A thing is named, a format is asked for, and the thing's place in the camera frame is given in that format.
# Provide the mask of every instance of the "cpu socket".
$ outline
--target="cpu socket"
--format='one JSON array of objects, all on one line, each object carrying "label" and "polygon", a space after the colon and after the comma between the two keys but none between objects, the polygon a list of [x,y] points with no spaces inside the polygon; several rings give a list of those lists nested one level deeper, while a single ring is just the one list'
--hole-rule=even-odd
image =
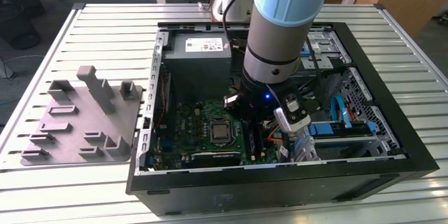
[{"label": "cpu socket", "polygon": [[232,141],[231,121],[212,120],[210,124],[211,143],[223,147]]}]

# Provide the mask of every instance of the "power supply label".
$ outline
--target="power supply label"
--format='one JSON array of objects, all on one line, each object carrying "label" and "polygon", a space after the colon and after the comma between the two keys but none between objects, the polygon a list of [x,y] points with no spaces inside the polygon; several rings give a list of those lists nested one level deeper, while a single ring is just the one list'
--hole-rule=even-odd
[{"label": "power supply label", "polygon": [[222,38],[191,38],[186,41],[186,52],[224,51]]}]

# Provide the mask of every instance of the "black trash bin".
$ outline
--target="black trash bin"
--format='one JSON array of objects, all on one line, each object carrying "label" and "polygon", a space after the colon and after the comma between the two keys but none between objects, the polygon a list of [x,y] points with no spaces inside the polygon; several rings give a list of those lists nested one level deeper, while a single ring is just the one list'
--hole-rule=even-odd
[{"label": "black trash bin", "polygon": [[0,4],[0,37],[14,49],[28,49],[39,44],[39,33],[22,6]]},{"label": "black trash bin", "polygon": [[23,11],[28,18],[35,18],[46,13],[40,0],[8,0],[12,4],[23,6]]}]

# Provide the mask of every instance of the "aluminum table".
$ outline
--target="aluminum table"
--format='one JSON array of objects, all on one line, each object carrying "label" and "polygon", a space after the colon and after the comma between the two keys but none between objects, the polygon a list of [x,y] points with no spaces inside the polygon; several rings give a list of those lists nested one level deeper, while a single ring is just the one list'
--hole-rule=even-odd
[{"label": "aluminum table", "polygon": [[124,193],[128,162],[20,165],[20,151],[51,100],[50,83],[95,65],[116,85],[148,86],[158,22],[210,21],[195,4],[88,4],[72,10],[0,136],[0,223],[399,223],[448,219],[448,80],[386,10],[326,5],[318,22],[346,22],[440,170],[363,201],[158,217]]}]

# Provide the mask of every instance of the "green circuit board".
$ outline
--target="green circuit board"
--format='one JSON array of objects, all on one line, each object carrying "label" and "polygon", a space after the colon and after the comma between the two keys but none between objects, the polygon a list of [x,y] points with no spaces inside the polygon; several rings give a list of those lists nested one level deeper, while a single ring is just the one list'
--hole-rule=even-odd
[{"label": "green circuit board", "polygon": [[[216,146],[211,142],[211,124],[214,121],[230,122],[232,141],[226,146]],[[183,151],[246,152],[242,123],[232,120],[220,101],[178,104],[175,143]]]},{"label": "green circuit board", "polygon": [[[212,127],[216,124],[230,126],[228,142],[214,142]],[[242,122],[226,112],[222,101],[179,103],[175,131],[171,151],[162,153],[163,165],[167,169],[184,168],[184,158],[200,152],[240,152],[240,165],[278,163],[278,150],[272,145],[263,151],[263,158],[254,160],[252,156],[247,156]]]}]

